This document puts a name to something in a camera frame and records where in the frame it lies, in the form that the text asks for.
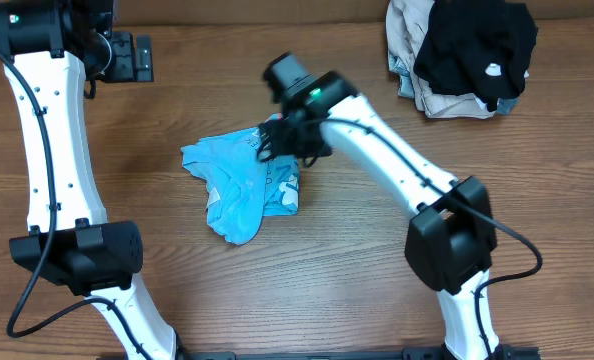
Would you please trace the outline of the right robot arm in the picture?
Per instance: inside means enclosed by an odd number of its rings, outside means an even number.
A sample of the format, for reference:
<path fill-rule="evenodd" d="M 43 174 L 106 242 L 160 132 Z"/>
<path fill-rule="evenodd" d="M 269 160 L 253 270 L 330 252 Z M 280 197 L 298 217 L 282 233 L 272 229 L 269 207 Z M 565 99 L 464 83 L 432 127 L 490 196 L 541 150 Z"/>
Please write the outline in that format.
<path fill-rule="evenodd" d="M 447 359 L 490 359 L 500 346 L 482 284 L 497 245 L 489 195 L 421 156 L 335 71 L 310 74 L 290 54 L 269 63 L 263 79 L 282 117 L 260 125 L 262 162 L 292 155 L 306 167 L 340 151 L 385 189 L 409 221 L 405 258 L 436 292 Z"/>

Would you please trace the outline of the light blue t-shirt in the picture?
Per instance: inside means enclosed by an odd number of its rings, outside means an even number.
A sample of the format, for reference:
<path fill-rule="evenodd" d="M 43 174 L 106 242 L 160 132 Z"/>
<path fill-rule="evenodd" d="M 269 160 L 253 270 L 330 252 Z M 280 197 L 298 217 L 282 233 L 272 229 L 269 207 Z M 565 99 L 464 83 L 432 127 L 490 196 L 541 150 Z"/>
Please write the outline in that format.
<path fill-rule="evenodd" d="M 261 143 L 260 129 L 252 127 L 181 148 L 183 168 L 206 182 L 208 226 L 235 245 L 252 240 L 265 217 L 299 212 L 296 158 L 260 162 Z"/>

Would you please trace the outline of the black garment on pile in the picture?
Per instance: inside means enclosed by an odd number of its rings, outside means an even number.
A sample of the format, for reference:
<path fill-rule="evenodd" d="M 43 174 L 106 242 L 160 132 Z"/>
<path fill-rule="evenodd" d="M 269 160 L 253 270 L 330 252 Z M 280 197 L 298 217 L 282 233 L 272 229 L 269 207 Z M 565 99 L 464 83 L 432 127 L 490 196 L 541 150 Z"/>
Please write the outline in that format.
<path fill-rule="evenodd" d="M 524 3 L 436 1 L 414 73 L 435 94 L 472 94 L 495 112 L 524 92 L 537 34 Z"/>

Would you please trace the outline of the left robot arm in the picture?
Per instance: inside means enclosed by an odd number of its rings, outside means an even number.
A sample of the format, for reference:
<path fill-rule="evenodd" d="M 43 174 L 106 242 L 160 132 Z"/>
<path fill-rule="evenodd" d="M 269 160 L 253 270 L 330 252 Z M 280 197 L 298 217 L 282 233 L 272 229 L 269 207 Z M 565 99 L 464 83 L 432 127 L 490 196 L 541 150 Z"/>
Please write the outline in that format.
<path fill-rule="evenodd" d="M 177 332 L 144 283 L 131 221 L 110 222 L 96 187 L 84 103 L 98 83 L 153 80 L 151 40 L 113 27 L 112 1 L 0 2 L 0 61 L 25 146 L 26 235 L 13 261 L 33 280 L 67 287 L 104 317 L 128 359 L 184 359 Z"/>

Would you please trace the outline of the light denim garment in pile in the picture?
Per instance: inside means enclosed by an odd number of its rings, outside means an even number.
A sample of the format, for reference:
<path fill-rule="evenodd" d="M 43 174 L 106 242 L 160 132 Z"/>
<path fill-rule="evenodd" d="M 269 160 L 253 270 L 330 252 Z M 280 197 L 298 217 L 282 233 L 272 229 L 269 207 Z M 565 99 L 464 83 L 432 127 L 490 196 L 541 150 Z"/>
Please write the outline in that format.
<path fill-rule="evenodd" d="M 497 110 L 489 112 L 486 105 L 473 94 L 460 96 L 436 95 L 419 78 L 411 74 L 405 60 L 388 51 L 389 71 L 399 77 L 398 95 L 413 99 L 418 111 L 431 119 L 469 117 L 486 119 L 493 115 L 509 115 L 519 99 L 499 99 Z"/>

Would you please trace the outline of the beige garment in pile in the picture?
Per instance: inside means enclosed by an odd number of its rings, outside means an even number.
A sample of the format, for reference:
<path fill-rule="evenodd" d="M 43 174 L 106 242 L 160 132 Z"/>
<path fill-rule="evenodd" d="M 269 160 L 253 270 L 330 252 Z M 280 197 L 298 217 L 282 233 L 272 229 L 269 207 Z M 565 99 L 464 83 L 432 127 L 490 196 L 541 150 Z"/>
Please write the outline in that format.
<path fill-rule="evenodd" d="M 433 0 L 391 0 L 387 7 L 385 30 L 388 51 L 405 60 L 414 75 L 415 60 L 428 30 L 433 4 Z M 426 80 L 416 76 L 422 86 L 430 88 Z"/>

